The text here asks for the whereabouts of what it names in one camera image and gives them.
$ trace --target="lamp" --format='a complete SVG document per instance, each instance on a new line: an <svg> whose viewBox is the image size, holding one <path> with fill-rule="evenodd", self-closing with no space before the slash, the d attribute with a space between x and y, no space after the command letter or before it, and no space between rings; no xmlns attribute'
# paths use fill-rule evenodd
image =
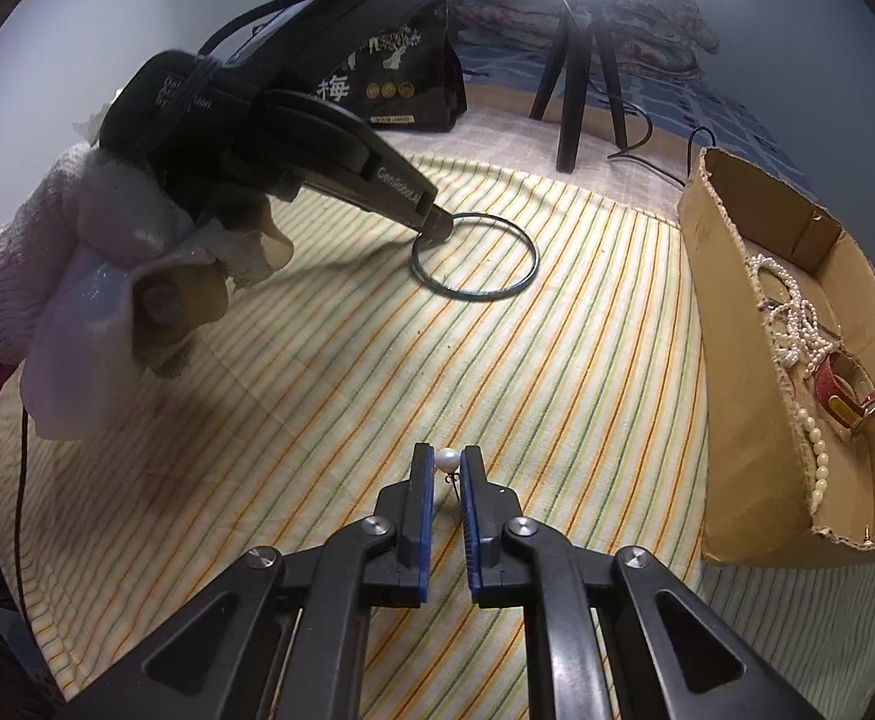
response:
<svg viewBox="0 0 875 720"><path fill-rule="evenodd" d="M621 95L621 76L618 73L610 31L604 20L602 0L561 1L565 6L564 12L561 13L558 34L551 43L544 73L537 87L531 118L540 121L544 117L544 110L551 100L561 68L566 63L556 167L559 172L573 172L578 158L580 126L585 117L585 101L588 98L592 42L601 58L604 90L607 91L612 113L614 143L621 152L628 150L628 126L625 121L625 102Z"/></svg>

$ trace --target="brown cardboard box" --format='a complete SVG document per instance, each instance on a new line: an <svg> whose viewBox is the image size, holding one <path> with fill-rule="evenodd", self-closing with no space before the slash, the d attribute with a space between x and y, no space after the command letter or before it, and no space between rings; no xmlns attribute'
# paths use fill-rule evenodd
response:
<svg viewBox="0 0 875 720"><path fill-rule="evenodd" d="M790 186L719 149L700 154L679 205L708 372L705 557L762 566L875 562L875 418L857 437L818 405L804 362L787 371L759 304L786 290L748 273L756 251L799 281L875 384L875 274L834 218ZM825 499L812 515L815 458L796 413L828 443ZM865 529L873 544L865 544Z"/></svg>

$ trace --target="silver screw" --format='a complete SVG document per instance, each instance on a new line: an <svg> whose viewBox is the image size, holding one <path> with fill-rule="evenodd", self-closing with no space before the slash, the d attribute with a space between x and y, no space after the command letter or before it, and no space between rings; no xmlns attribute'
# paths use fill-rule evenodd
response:
<svg viewBox="0 0 875 720"><path fill-rule="evenodd" d="M388 517L378 517L373 514L372 517L364 517L361 520L361 530L369 536L383 536L391 530L391 523L388 522Z"/></svg>
<svg viewBox="0 0 875 720"><path fill-rule="evenodd" d="M628 568L644 568L651 562L651 553L644 547L625 547L621 550L621 559Z"/></svg>
<svg viewBox="0 0 875 720"><path fill-rule="evenodd" d="M533 536L537 533L537 520L530 517L513 517L508 519L508 531L514 536Z"/></svg>
<svg viewBox="0 0 875 720"><path fill-rule="evenodd" d="M277 562L274 547L251 547L244 553L244 561L251 568L271 568Z"/></svg>

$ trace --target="gloved hand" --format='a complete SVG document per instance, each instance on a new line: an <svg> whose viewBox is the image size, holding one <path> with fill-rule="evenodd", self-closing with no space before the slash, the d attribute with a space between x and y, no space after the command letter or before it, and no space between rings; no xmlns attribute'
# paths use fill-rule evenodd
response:
<svg viewBox="0 0 875 720"><path fill-rule="evenodd" d="M290 261L266 197L231 191L254 213L233 229L212 220L196 230L141 167L80 145L0 228L0 362L28 358L22 396L40 435L100 428L103 412L86 404L116 405L143 365L173 364L191 330L226 310L226 276L255 283ZM76 414L64 428L62 412Z"/></svg>

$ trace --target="striped fabric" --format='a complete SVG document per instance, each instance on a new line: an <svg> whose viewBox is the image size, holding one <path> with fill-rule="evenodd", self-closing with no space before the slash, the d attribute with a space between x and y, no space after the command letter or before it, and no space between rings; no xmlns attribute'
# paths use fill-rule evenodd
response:
<svg viewBox="0 0 875 720"><path fill-rule="evenodd" d="M412 445L479 443L489 476L575 543L641 543L768 656L828 718L875 686L875 566L706 568L699 559L705 372L673 223L558 181L415 157L450 210L490 211L537 240L542 268L508 301L462 303L407 272L410 233L305 194L278 209L292 264L240 295L188 370L148 378L88 442L31 438L23 577L67 696L249 546L290 552L367 514ZM527 254L462 225L425 266L470 289ZM11 571L19 401L0 403L0 558ZM466 592L454 496L434 511L431 600L377 610L364 717L527 715L521 615Z"/></svg>

